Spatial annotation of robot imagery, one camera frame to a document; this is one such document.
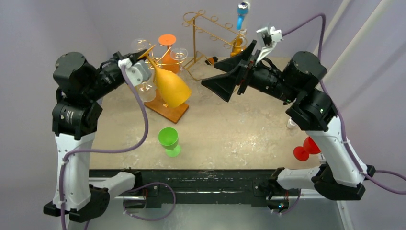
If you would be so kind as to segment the tall clear flute glass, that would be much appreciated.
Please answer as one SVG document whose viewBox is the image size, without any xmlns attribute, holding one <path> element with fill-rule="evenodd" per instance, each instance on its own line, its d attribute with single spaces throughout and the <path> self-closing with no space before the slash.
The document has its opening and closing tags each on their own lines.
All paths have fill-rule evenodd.
<svg viewBox="0 0 406 230">
<path fill-rule="evenodd" d="M 137 38 L 131 42 L 130 47 L 133 52 L 140 52 L 142 50 L 150 49 L 152 44 L 144 38 Z"/>
</svg>

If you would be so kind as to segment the orange plastic goblet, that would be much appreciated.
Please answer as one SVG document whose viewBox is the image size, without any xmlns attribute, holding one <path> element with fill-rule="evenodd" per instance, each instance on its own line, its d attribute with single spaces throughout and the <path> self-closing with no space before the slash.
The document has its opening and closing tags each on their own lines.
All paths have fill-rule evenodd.
<svg viewBox="0 0 406 230">
<path fill-rule="evenodd" d="M 172 46 L 176 43 L 177 39 L 172 34 L 163 34 L 158 38 L 158 42 L 161 46 L 165 46 L 167 51 L 160 59 L 160 67 L 164 70 L 171 71 L 177 74 L 180 71 L 180 65 L 178 61 L 176 61 L 171 56 Z"/>
</svg>

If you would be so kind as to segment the clear glass front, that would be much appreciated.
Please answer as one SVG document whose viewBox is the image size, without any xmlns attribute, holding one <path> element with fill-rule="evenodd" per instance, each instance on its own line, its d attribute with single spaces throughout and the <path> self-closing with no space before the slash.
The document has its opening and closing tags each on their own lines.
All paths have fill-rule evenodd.
<svg viewBox="0 0 406 230">
<path fill-rule="evenodd" d="M 185 48 L 172 48 L 170 52 L 171 58 L 175 61 L 172 65 L 175 74 L 178 74 L 183 69 L 182 64 L 188 57 L 188 51 Z"/>
</svg>

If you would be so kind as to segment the yellow goblet front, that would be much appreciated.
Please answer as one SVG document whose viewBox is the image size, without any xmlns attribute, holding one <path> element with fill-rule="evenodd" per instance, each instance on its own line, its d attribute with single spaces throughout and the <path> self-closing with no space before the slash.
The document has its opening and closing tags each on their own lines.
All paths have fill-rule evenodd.
<svg viewBox="0 0 406 230">
<path fill-rule="evenodd" d="M 147 58 L 155 71 L 153 82 L 157 87 L 161 98 L 168 107 L 176 108 L 186 102 L 192 91 L 180 76 L 169 70 L 162 69 L 157 65 L 150 56 L 150 52 L 154 47 L 155 45 L 147 49 L 139 59 Z"/>
</svg>

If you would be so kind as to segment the gold scroll glass rack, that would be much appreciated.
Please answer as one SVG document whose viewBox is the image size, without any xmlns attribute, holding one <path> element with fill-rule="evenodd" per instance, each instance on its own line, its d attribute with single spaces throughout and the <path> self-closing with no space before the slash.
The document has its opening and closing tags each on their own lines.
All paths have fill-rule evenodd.
<svg viewBox="0 0 406 230">
<path fill-rule="evenodd" d="M 160 59 L 161 57 L 154 57 L 153 51 L 150 52 L 150 56 L 153 58 L 153 60 L 157 63 L 157 65 L 160 67 Z M 149 63 L 148 60 L 146 60 L 146 63 L 149 65 L 149 69 L 152 71 L 152 78 L 150 80 L 147 80 L 147 82 L 153 82 L 153 77 L 154 77 L 154 69 L 152 65 Z M 170 108 L 168 105 L 163 101 L 163 99 L 160 96 L 160 93 L 158 89 L 156 88 L 156 97 L 154 100 L 150 102 L 144 102 L 144 106 L 151 109 L 152 111 L 156 112 L 157 114 L 161 115 L 162 117 L 168 119 L 169 121 L 173 123 L 178 123 L 178 121 L 181 119 L 181 117 L 185 114 L 185 112 L 189 109 L 189 105 L 184 102 L 180 106 L 176 108 Z"/>
</svg>

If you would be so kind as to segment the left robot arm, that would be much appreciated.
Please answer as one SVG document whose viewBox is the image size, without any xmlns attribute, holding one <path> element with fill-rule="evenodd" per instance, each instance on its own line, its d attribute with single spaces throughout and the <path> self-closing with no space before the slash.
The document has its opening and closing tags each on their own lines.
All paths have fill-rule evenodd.
<svg viewBox="0 0 406 230">
<path fill-rule="evenodd" d="M 80 52 L 69 52 L 56 61 L 53 78 L 58 84 L 52 111 L 52 130 L 57 145 L 57 184 L 54 198 L 44 213 L 77 223 L 100 217 L 111 199 L 127 192 L 142 192 L 141 174 L 124 170 L 102 182 L 89 182 L 90 154 L 102 113 L 99 100 L 122 84 L 135 87 L 151 78 L 147 52 L 119 52 L 100 64 L 90 64 Z"/>
</svg>

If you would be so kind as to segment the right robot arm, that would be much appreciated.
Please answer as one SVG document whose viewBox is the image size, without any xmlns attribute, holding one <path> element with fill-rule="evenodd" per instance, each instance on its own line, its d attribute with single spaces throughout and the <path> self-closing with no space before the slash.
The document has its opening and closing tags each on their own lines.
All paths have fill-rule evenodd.
<svg viewBox="0 0 406 230">
<path fill-rule="evenodd" d="M 241 53 L 215 63 L 221 74 L 202 80 L 202 86 L 228 102 L 234 88 L 243 94 L 247 87 L 281 100 L 287 115 L 315 143 L 326 162 L 308 169 L 278 168 L 269 179 L 269 189 L 280 195 L 289 189 L 314 189 L 335 201 L 360 200 L 364 180 L 375 168 L 363 163 L 341 130 L 338 109 L 331 97 L 316 88 L 327 69 L 308 51 L 296 52 L 283 70 L 268 58 L 260 59 L 256 41 Z"/>
</svg>

